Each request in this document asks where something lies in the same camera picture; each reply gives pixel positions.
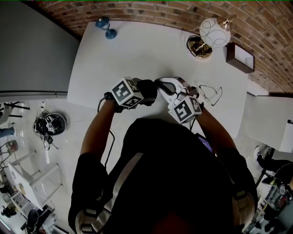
lamp shade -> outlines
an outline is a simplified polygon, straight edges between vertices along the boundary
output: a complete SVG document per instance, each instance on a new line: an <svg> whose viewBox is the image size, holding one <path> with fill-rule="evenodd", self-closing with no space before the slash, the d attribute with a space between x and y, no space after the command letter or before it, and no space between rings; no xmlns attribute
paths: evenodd
<svg viewBox="0 0 293 234"><path fill-rule="evenodd" d="M205 19L200 26L201 39L210 47L224 47L231 38L231 32L219 26L216 18Z"/></svg>

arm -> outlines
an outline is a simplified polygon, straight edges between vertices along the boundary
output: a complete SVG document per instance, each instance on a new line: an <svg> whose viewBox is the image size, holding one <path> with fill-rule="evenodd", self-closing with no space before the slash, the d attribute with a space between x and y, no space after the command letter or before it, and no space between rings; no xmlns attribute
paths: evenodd
<svg viewBox="0 0 293 234"><path fill-rule="evenodd" d="M236 148L226 129L205 108L202 109L197 121L217 155L222 149Z"/></svg>
<svg viewBox="0 0 293 234"><path fill-rule="evenodd" d="M101 160L114 113L115 104L110 100L106 100L99 113L88 127L82 142L81 154L91 153L96 155L99 161Z"/></svg>

gray wall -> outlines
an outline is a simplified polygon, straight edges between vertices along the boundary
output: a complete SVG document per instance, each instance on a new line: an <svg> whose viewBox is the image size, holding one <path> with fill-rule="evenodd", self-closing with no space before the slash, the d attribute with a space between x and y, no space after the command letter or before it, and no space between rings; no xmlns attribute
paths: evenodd
<svg viewBox="0 0 293 234"><path fill-rule="evenodd" d="M19 1L0 2L0 91L68 91L79 41Z"/></svg>

white cabinet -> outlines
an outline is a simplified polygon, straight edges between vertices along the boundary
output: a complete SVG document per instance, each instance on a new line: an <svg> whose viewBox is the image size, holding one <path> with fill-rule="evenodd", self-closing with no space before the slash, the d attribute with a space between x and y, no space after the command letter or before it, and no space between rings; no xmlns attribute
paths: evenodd
<svg viewBox="0 0 293 234"><path fill-rule="evenodd" d="M246 133L282 152L293 152L293 98L256 96L249 106Z"/></svg>

red brick wall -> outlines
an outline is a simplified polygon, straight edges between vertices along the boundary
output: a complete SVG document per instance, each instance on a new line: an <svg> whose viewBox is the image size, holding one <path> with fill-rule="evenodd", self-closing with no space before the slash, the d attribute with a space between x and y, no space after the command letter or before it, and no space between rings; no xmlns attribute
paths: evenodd
<svg viewBox="0 0 293 234"><path fill-rule="evenodd" d="M41 1L35 2L77 35L101 16L198 33L207 17L233 21L232 41L255 56L250 79L270 92L293 92L293 6L289 1Z"/></svg>

